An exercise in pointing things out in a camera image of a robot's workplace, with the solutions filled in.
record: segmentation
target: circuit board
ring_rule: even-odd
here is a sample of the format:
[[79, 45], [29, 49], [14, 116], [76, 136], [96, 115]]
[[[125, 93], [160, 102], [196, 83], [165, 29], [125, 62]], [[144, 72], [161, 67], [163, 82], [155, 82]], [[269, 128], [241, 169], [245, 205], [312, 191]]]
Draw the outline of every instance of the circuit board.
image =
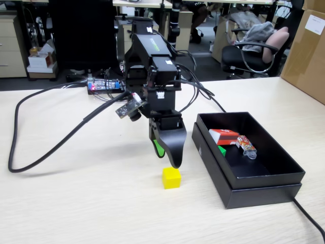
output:
[[130, 113], [132, 113], [133, 111], [135, 111], [136, 109], [145, 105], [146, 103], [147, 102], [145, 102], [145, 101], [142, 101], [142, 100], [137, 101], [136, 99], [133, 98], [132, 100], [130, 100], [126, 104], [124, 104], [122, 107], [117, 109], [115, 112], [117, 113], [117, 115], [120, 118], [124, 118], [127, 115], [129, 115]]

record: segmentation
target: white box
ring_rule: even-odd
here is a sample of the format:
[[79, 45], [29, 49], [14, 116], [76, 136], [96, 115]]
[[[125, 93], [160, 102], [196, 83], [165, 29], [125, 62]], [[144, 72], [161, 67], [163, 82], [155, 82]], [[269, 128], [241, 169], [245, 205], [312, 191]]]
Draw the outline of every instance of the white box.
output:
[[29, 65], [33, 68], [47, 68], [51, 64], [50, 57], [46, 54], [29, 56]]
[[53, 65], [49, 65], [49, 67], [46, 68], [34, 68], [30, 65], [27, 67], [27, 71], [29, 73], [55, 73], [57, 69], [57, 62], [55, 62]]

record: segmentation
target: table surface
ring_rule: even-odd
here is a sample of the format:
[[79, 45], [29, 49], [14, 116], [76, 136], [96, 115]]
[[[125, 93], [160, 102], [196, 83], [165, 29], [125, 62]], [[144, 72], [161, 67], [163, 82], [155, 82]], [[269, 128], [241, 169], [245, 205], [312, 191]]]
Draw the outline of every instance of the table surface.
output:
[[[33, 3], [48, 3], [49, 0], [22, 0], [23, 2]], [[164, 1], [165, 8], [171, 9], [172, 4], [168, 1]], [[272, 4], [272, 0], [211, 0], [210, 3], [225, 3], [225, 4]], [[125, 7], [139, 7], [139, 8], [160, 8], [161, 0], [142, 0], [139, 3], [131, 3], [127, 0], [113, 0], [114, 6], [125, 6]], [[284, 1], [279, 1], [278, 5], [284, 5]]]
[[[197, 0], [186, 0], [190, 2], [197, 2]], [[272, 0], [209, 0], [209, 3], [224, 3], [224, 4], [263, 4], [271, 5]], [[277, 5], [284, 5], [284, 1], [278, 1]]]
[[[48, 3], [49, 0], [22, 0], [23, 2], [33, 3]], [[161, 0], [141, 0], [140, 2], [129, 2], [128, 0], [113, 0], [113, 5], [116, 7], [138, 7], [138, 8], [160, 8]], [[168, 1], [164, 1], [166, 9], [171, 9], [172, 4]]]
[[[226, 111], [249, 111], [306, 171], [297, 200], [325, 227], [325, 106], [281, 78], [204, 82]], [[221, 112], [201, 95], [183, 112], [181, 187], [164, 190], [148, 119], [120, 119], [114, 104], [37, 167], [7, 170], [15, 106], [33, 93], [0, 92], [0, 243], [322, 243], [291, 203], [224, 208], [191, 139], [198, 113]], [[193, 88], [177, 92], [176, 108]], [[57, 89], [20, 107], [14, 168], [42, 156], [102, 101]]]

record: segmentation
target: pink pillow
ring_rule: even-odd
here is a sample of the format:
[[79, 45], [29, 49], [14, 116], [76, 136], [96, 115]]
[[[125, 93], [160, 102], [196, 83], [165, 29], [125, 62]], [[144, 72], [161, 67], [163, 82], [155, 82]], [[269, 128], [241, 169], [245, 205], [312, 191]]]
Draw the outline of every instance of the pink pillow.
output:
[[[289, 38], [289, 33], [287, 32], [288, 27], [283, 27], [278, 30], [276, 33], [272, 34], [265, 44], [273, 46], [277, 49], [281, 49], [286, 40]], [[272, 61], [272, 53], [269, 48], [264, 48], [263, 50], [263, 62], [268, 64]]]

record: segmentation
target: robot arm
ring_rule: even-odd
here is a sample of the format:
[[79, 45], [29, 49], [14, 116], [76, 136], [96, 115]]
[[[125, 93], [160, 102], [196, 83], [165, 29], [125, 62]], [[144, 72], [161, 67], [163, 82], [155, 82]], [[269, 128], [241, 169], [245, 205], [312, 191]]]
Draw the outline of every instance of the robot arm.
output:
[[175, 110], [175, 92], [181, 90], [180, 68], [160, 35], [152, 33], [151, 21], [134, 21], [131, 49], [125, 54], [126, 89], [145, 104], [129, 114], [132, 121], [142, 113], [149, 118], [149, 138], [156, 154], [167, 153], [174, 168], [182, 163], [186, 129]]

